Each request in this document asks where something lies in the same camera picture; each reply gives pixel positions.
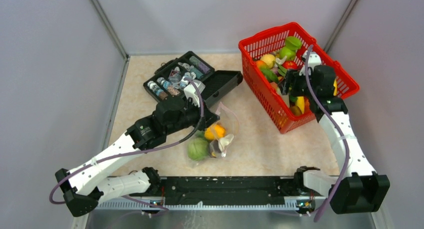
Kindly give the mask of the green cabbage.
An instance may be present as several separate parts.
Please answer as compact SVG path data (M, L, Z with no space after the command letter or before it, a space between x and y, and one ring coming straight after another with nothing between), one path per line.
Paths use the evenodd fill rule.
M209 142L201 137L196 137L188 144L187 155L193 161L201 161L209 156Z

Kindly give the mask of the yellow bell pepper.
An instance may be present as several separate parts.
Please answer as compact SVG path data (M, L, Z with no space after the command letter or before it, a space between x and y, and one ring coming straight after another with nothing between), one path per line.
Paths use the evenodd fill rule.
M209 141L218 140L226 136L226 129L220 124L213 124L204 132L204 138Z

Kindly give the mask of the clear zip top bag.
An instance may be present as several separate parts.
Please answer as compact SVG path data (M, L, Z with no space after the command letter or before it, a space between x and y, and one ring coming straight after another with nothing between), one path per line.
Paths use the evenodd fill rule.
M219 120L207 129L197 131L188 141L186 154L192 167L209 159L225 158L239 133L240 121L233 110L220 102L215 114Z

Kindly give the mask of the white garlic bulb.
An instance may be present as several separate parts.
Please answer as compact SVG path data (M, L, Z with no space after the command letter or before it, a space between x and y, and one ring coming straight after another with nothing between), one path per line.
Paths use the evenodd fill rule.
M218 147L219 150L224 153L227 149L227 147L232 143L232 141L234 140L235 135L234 134L227 134L224 137L219 138L218 141Z

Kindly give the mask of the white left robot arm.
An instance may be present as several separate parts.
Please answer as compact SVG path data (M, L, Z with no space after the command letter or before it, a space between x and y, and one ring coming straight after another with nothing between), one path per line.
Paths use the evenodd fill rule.
M152 167L133 175L111 174L136 157L182 144L217 122L220 117L208 109L202 98L205 88L203 82L190 80L183 90L184 98L171 97L159 102L151 115L138 119L102 152L72 169L59 169L49 201L59 204L53 195L60 189L62 204L77 218L114 198L135 193L156 195L161 179Z

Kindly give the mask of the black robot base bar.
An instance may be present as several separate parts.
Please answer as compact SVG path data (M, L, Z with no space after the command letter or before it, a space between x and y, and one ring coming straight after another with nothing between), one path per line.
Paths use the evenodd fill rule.
M283 205L289 196L312 199L318 193L284 176L169 176L153 191L132 196L158 197L168 206L265 206Z

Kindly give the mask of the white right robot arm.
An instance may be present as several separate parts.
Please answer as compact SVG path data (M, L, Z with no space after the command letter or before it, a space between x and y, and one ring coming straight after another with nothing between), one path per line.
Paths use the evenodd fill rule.
M330 207L338 215L377 212L391 186L385 174L378 174L366 158L351 127L348 108L337 96L335 70L317 65L305 70L289 69L279 88L291 97L305 97L318 125L324 130L339 166L338 177L304 167L293 181L299 195L314 190L325 197L315 210L318 221Z

